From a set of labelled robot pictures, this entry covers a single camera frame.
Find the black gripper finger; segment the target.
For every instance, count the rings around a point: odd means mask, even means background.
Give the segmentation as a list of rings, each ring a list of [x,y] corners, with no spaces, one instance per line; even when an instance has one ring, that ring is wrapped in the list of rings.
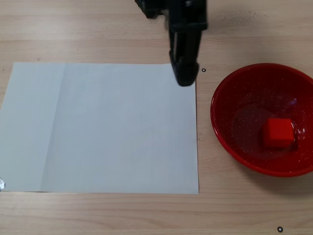
[[[192,85],[197,77],[199,65],[199,34],[195,31],[182,33],[178,37],[178,82],[180,86]]]
[[[178,66],[177,66],[177,61],[176,61],[176,51],[177,51],[177,34],[173,32],[171,29],[169,29],[169,39],[170,39],[170,60],[171,60],[171,65],[176,77],[176,81],[179,84],[179,75],[178,75]]]

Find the black 3D-printed gripper body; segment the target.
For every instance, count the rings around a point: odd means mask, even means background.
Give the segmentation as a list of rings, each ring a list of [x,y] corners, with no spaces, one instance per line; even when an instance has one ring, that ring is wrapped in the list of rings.
[[[205,0],[136,0],[148,19],[164,15],[173,32],[203,31],[208,27]]]

